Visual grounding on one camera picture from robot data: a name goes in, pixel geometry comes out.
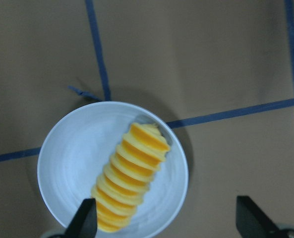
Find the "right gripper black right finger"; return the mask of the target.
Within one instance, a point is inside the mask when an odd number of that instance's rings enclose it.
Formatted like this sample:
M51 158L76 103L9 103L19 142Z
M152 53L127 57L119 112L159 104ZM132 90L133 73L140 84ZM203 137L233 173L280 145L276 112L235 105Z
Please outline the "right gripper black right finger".
M279 228L249 196L236 198L236 228L242 238L272 238Z

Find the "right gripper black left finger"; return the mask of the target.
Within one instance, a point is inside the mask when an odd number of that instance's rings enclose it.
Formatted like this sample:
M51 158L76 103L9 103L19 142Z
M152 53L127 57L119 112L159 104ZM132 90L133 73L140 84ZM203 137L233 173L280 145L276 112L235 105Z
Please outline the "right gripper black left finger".
M95 238L98 229L96 199L84 199L64 232L64 238Z

